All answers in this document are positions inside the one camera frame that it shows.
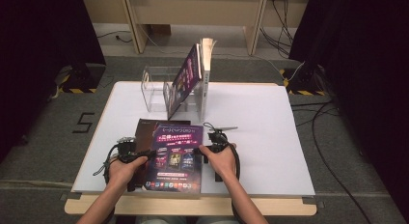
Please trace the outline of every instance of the white table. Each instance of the white table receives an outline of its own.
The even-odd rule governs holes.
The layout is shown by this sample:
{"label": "white table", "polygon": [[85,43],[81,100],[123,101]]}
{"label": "white table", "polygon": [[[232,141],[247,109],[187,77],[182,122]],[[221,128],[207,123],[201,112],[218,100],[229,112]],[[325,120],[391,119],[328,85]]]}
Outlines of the white table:
{"label": "white table", "polygon": [[[84,213],[103,190],[103,177],[93,177],[93,172],[119,138],[134,135],[140,118],[166,119],[165,112],[147,111],[140,85],[115,85],[72,188],[81,196],[68,199],[67,213]],[[195,117],[181,112],[175,119],[201,125]],[[284,87],[210,83],[204,120],[214,126],[238,126],[226,134],[237,144],[240,181],[264,215],[316,213],[314,187]],[[214,181],[214,171],[205,164],[200,198],[158,199],[141,191],[125,193],[116,214],[232,215],[232,209],[227,189]]]}

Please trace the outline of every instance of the yellow and black tape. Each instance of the yellow and black tape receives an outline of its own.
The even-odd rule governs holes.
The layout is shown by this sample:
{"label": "yellow and black tape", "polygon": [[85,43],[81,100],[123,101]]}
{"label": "yellow and black tape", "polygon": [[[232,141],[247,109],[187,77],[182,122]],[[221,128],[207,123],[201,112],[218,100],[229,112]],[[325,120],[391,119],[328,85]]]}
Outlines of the yellow and black tape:
{"label": "yellow and black tape", "polygon": [[[280,70],[280,74],[284,75],[285,70]],[[286,91],[290,95],[299,95],[299,96],[325,96],[325,93],[319,88],[319,85],[314,85],[312,87],[306,87],[306,88],[293,88],[291,86],[290,81],[288,81],[288,78],[283,79],[284,86],[286,87]]]}
{"label": "yellow and black tape", "polygon": [[74,94],[84,94],[84,93],[95,93],[96,88],[93,88],[95,85],[87,85],[87,83],[82,84],[81,86],[74,85],[74,83],[69,83],[70,75],[67,75],[63,82],[60,84],[60,93],[74,93]]}

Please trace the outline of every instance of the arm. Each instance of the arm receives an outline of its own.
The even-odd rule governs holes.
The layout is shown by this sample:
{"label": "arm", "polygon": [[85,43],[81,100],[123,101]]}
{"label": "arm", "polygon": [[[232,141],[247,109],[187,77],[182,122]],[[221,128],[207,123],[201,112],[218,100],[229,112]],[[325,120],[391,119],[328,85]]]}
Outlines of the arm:
{"label": "arm", "polygon": [[147,160],[146,156],[142,156],[128,164],[124,164],[119,160],[112,162],[109,168],[109,183],[77,224],[102,223],[120,200],[136,169]]}
{"label": "arm", "polygon": [[235,176],[235,162],[232,150],[225,148],[222,152],[214,154],[203,145],[199,148],[201,152],[207,156],[214,171],[223,179],[232,197],[232,203],[241,219],[246,223],[267,223],[264,216]]}

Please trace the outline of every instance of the wall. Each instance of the wall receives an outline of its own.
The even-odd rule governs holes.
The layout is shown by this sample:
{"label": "wall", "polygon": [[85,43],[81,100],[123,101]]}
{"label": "wall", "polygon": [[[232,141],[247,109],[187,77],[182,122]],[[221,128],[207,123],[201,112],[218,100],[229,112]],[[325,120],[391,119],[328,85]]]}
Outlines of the wall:
{"label": "wall", "polygon": [[84,0],[92,23],[128,23],[122,0]]}
{"label": "wall", "polygon": [[[84,0],[84,3],[87,7],[92,23],[127,23],[122,0]],[[298,27],[307,3],[308,0],[288,0],[288,27]],[[283,0],[276,0],[275,5],[281,17],[284,18]],[[282,26],[271,0],[267,0],[262,26]]]}

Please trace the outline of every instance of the black cable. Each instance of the black cable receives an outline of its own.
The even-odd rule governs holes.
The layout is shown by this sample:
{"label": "black cable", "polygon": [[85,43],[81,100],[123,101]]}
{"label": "black cable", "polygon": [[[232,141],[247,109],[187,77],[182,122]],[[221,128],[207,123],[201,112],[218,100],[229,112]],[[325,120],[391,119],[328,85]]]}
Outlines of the black cable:
{"label": "black cable", "polygon": [[108,35],[116,34],[116,33],[130,33],[130,31],[115,31],[115,32],[107,33],[107,34],[104,34],[104,35],[101,35],[101,36],[96,36],[96,37],[97,38],[103,38],[103,37],[106,37]]}
{"label": "black cable", "polygon": [[[219,130],[216,129],[211,123],[205,122],[204,126],[209,127],[212,129],[214,132],[220,135],[220,138],[223,139],[223,141],[226,143],[225,147],[230,147],[232,150],[232,154],[234,156],[234,162],[235,162],[235,176],[237,177],[238,180],[240,180],[240,157],[238,156],[237,150],[235,149],[234,145],[229,143],[229,141],[224,138],[223,135],[219,133]],[[240,215],[238,214],[237,210],[235,209],[234,203],[232,202],[232,213],[237,220],[238,223],[245,223],[243,219],[241,219]]]}
{"label": "black cable", "polygon": [[341,180],[337,177],[337,175],[335,174],[335,172],[331,169],[331,167],[329,166],[327,160],[325,159],[325,157],[323,156],[321,149],[318,146],[318,142],[316,140],[315,137],[315,120],[316,117],[319,116],[321,110],[328,105],[330,102],[324,103],[319,109],[318,111],[315,113],[314,117],[313,117],[313,123],[312,123],[312,131],[313,131],[313,140],[314,140],[314,144],[316,146],[316,149],[319,153],[319,156],[322,159],[322,162],[325,164],[325,166],[327,167],[328,171],[331,173],[331,175],[334,177],[334,179],[338,182],[338,184],[343,188],[343,190],[348,194],[348,196],[351,198],[351,200],[355,203],[355,205],[358,207],[358,209],[360,210],[361,214],[364,216],[365,220],[370,224],[370,220],[367,216],[367,214],[365,213],[365,211],[362,209],[362,207],[359,205],[359,203],[356,201],[356,199],[352,196],[352,194],[349,192],[349,190],[346,188],[345,185],[343,185],[343,183],[341,182]]}
{"label": "black cable", "polygon": [[277,14],[277,16],[279,17],[280,22],[281,22],[281,24],[282,24],[282,32],[284,32],[284,33],[286,34],[286,36],[287,36],[289,39],[292,40],[292,36],[291,36],[291,34],[289,33],[288,28],[286,27],[285,23],[283,22],[283,20],[282,20],[282,18],[281,18],[281,16],[280,16],[280,13],[279,13],[279,11],[277,10],[276,4],[274,3],[275,0],[272,0],[272,1],[273,1],[273,8],[274,8],[274,10],[276,11],[276,14]]}
{"label": "black cable", "polygon": [[125,40],[123,40],[122,38],[120,38],[120,36],[115,36],[115,38],[118,40],[118,41],[121,41],[121,42],[132,42],[132,39],[131,40],[129,40],[129,41],[125,41]]}
{"label": "black cable", "polygon": [[[331,116],[341,116],[340,114],[333,114],[333,113],[330,113],[330,112],[329,112],[329,111],[335,110],[335,109],[337,109],[337,107],[333,107],[333,108],[331,108],[331,109],[328,109],[328,110],[325,110],[325,111],[321,111],[321,114],[323,114],[323,115],[331,115]],[[294,110],[292,110],[292,111],[313,111],[313,112],[317,112],[317,110],[313,110],[313,109],[294,109]]]}
{"label": "black cable", "polygon": [[[261,30],[262,34],[264,35],[265,39],[268,41],[268,43],[270,43],[271,45],[273,45],[274,47],[277,48],[277,50],[279,51],[280,56],[282,56],[283,58],[287,58],[287,57],[285,57],[285,56],[283,56],[281,54],[283,52],[286,56],[289,55],[289,53],[280,46],[280,40],[275,41],[273,38],[268,36],[268,34],[265,32],[265,30],[263,28],[260,28],[260,30]],[[285,46],[290,47],[290,45],[286,44],[286,43],[281,43],[281,45],[285,45]]]}

